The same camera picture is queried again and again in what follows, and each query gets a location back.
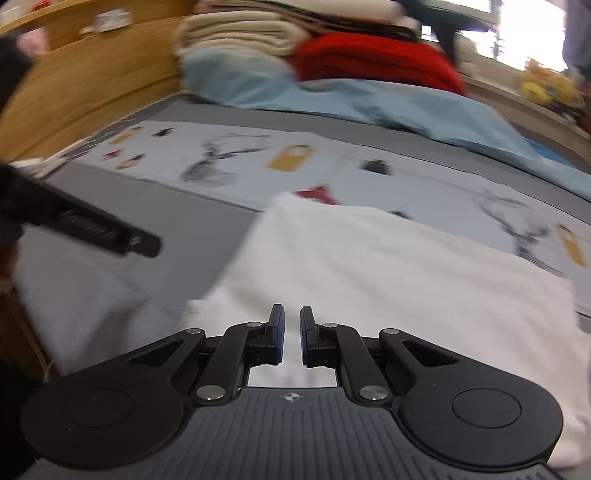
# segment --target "ribbed gray plate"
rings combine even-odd
[[[341,388],[244,388],[200,408],[165,449],[134,465],[81,472],[39,461],[24,480],[557,480],[544,465],[507,473],[463,471],[417,449],[381,408]]]

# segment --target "window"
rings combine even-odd
[[[480,55],[495,58],[518,70],[527,59],[561,72],[564,43],[563,0],[445,0],[448,3],[491,12],[500,18],[497,31],[462,32]],[[437,41],[431,27],[424,26],[422,38]]]
[[[498,60],[518,70],[527,58],[561,72],[565,13],[547,0],[503,0]]]

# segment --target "wooden shelf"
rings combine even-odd
[[[534,132],[540,138],[548,138],[558,144],[563,151],[557,153],[567,157],[564,153],[573,152],[589,168],[591,137],[587,132],[551,110],[524,99],[506,86],[466,76],[462,76],[462,80],[466,83],[471,98],[495,108],[519,130]]]
[[[195,0],[63,0],[27,14],[0,27],[0,35],[18,28],[45,27],[52,50],[80,40],[79,31],[95,22],[95,15],[123,8],[131,13],[134,24],[185,17],[191,14]]]
[[[170,36],[181,18],[94,35],[36,62],[0,120],[0,157],[45,156],[178,91]]]

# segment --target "deer print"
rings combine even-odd
[[[485,214],[495,219],[504,232],[513,237],[515,255],[532,262],[547,272],[564,277],[562,272],[542,262],[533,252],[534,245],[539,244],[541,238],[550,235],[550,229],[542,221],[535,218],[532,208],[518,200],[497,197],[490,190],[484,191],[484,197],[479,201],[478,206]],[[518,227],[507,219],[507,210],[518,212],[525,219],[527,227],[524,231],[518,231]]]
[[[269,135],[239,135],[230,133],[205,140],[203,158],[187,168],[181,178],[184,181],[203,183],[210,186],[228,185],[235,181],[236,175],[219,170],[220,160],[236,157],[242,153],[254,153],[267,148]]]

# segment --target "red blanket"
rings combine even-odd
[[[466,95],[464,84],[447,57],[424,43],[331,33],[304,42],[291,62],[300,80],[384,80]]]

